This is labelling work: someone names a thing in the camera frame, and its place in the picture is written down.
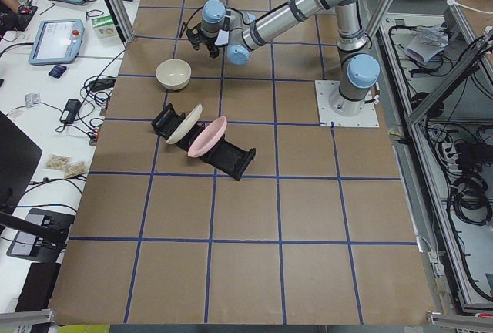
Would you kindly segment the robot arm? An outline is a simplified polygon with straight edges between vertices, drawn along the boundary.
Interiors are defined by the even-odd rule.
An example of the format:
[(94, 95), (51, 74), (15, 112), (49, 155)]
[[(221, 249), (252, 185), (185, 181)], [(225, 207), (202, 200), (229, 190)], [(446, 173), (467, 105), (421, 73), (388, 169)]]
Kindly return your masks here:
[(342, 116), (356, 116), (368, 102), (367, 94), (376, 85), (381, 71), (378, 61), (363, 51), (370, 38), (362, 28), (358, 2), (287, 0), (256, 18), (220, 0), (208, 0), (200, 8), (200, 23), (192, 28), (183, 23), (181, 32), (195, 50), (205, 45), (210, 57), (215, 59), (219, 50), (225, 49), (230, 63), (244, 65), (256, 49), (312, 16), (334, 9), (342, 77), (330, 94), (329, 103)]

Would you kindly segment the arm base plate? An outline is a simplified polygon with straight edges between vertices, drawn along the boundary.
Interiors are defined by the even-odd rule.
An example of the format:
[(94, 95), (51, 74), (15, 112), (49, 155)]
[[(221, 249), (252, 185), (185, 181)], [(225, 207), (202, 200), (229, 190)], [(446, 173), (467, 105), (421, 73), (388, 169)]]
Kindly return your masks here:
[(360, 101), (345, 99), (339, 80), (316, 80), (315, 94), (319, 124), (322, 127), (379, 128), (375, 103), (370, 90)]

